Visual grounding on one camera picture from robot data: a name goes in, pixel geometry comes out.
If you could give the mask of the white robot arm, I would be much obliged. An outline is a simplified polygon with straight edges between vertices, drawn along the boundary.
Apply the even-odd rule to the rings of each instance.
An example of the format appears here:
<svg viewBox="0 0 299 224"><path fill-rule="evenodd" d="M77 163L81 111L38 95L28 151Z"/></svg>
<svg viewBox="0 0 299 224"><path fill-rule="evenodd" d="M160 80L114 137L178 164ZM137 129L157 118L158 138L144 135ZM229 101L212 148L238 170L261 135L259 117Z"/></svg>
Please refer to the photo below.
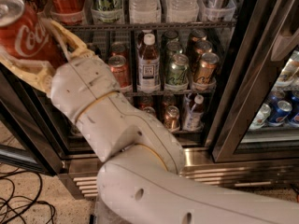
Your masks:
<svg viewBox="0 0 299 224"><path fill-rule="evenodd" d="M56 21L1 21L1 62L45 92L103 163L101 199L131 224L299 224L299 205L179 175L177 139L134 108L109 67Z"/></svg>

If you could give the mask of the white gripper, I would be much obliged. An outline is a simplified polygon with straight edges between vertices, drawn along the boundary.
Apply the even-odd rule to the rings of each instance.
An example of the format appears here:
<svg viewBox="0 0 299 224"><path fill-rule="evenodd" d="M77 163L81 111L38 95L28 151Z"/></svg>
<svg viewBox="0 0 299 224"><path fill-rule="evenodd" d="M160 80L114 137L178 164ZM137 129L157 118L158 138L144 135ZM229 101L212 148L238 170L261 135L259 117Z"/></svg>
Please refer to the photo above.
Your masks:
<svg viewBox="0 0 299 224"><path fill-rule="evenodd" d="M52 104L75 123L93 102L119 91L120 85L109 66L93 57L93 51L78 36L52 19L40 21L60 45L69 63L60 66L55 73L47 61L17 59L3 49L0 63L33 88L50 94Z"/></svg>

